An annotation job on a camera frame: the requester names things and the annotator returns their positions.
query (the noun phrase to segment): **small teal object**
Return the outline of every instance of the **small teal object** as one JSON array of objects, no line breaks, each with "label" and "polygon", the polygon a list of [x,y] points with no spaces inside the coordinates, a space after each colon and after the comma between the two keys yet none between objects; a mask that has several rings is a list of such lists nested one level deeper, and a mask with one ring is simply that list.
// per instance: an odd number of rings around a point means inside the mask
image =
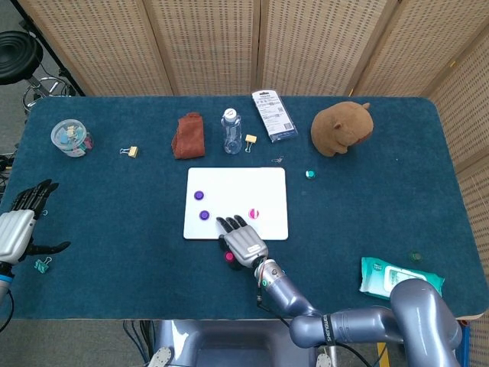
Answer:
[{"label": "small teal object", "polygon": [[38,259],[38,260],[36,260],[36,263],[34,264],[34,268],[37,271],[39,271],[41,274],[44,274],[47,271],[47,269],[49,269],[49,266],[47,264],[49,264],[52,261],[53,261],[53,259],[50,258],[49,256],[44,261],[41,261],[40,259]]},{"label": "small teal object", "polygon": [[306,178],[308,180],[314,180],[316,178],[316,172],[315,171],[306,171]]}]

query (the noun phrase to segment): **plastic container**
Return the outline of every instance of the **plastic container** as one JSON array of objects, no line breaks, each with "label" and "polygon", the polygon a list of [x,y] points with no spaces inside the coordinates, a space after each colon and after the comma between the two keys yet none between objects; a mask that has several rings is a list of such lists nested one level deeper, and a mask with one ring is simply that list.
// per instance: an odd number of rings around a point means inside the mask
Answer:
[{"label": "plastic container", "polygon": [[224,132],[224,151],[237,154],[241,150],[241,116],[235,109],[226,109],[221,119]]},{"label": "plastic container", "polygon": [[82,157],[93,147],[92,136],[78,120],[63,120],[51,131],[51,141],[69,157]]}]

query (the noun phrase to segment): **woven panel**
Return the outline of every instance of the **woven panel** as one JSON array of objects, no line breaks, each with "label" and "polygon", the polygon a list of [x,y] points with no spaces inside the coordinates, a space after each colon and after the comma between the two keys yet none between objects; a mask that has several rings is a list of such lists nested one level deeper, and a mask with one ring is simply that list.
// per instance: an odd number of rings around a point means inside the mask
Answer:
[{"label": "woven panel", "polygon": [[474,37],[488,0],[407,0],[355,95],[416,96]]},{"label": "woven panel", "polygon": [[459,183],[484,273],[489,279],[489,165]]},{"label": "woven panel", "polygon": [[471,367],[489,366],[489,313],[471,322]]},{"label": "woven panel", "polygon": [[145,0],[145,5],[176,93],[250,93],[256,68],[253,0]]},{"label": "woven panel", "polygon": [[455,165],[489,146],[489,34],[433,92]]},{"label": "woven panel", "polygon": [[344,94],[386,3],[271,0],[261,86],[282,95]]},{"label": "woven panel", "polygon": [[[460,181],[472,231],[489,280],[489,165]],[[489,313],[471,323],[471,366],[488,366]]]},{"label": "woven panel", "polygon": [[93,94],[172,94],[141,0],[20,3]]}]

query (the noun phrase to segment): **teal felt tablecloth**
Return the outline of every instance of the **teal felt tablecloth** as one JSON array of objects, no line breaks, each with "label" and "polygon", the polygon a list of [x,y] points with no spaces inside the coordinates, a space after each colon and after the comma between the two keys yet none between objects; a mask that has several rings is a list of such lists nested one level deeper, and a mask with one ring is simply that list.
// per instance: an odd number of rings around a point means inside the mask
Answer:
[{"label": "teal felt tablecloth", "polygon": [[[358,291],[360,259],[371,256],[435,272],[446,279],[443,297],[456,316],[482,313],[487,284],[435,106],[421,98],[349,99],[371,103],[374,133],[347,154],[324,158],[309,127],[319,110],[343,100],[284,97],[299,136],[274,144],[249,96],[40,101],[0,210],[51,178],[60,186],[35,242],[72,245],[53,256],[46,274],[34,269],[36,258],[15,266],[15,316],[270,317],[256,307],[250,271],[230,270],[214,242],[183,239],[183,215],[189,167],[275,166],[271,160],[282,155],[290,236],[268,242],[270,256],[315,307],[388,306]],[[228,107],[241,114],[243,133],[257,136],[250,154],[222,149],[220,118]],[[177,119],[191,111],[203,116],[206,156],[176,161],[170,142]],[[78,119],[92,133],[95,147],[85,157],[68,158],[51,143],[63,119]],[[119,154],[132,145],[136,159]],[[317,178],[307,180],[306,170]],[[410,261],[413,250],[420,263]]]}]

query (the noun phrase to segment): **stuffed animal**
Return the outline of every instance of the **stuffed animal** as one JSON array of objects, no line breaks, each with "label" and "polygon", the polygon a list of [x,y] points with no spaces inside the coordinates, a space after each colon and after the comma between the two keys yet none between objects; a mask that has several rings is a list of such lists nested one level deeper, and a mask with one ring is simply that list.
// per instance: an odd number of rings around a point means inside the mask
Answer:
[{"label": "stuffed animal", "polygon": [[366,140],[374,130],[370,103],[340,102],[319,112],[311,127],[316,149],[326,157],[344,154],[348,147]]}]

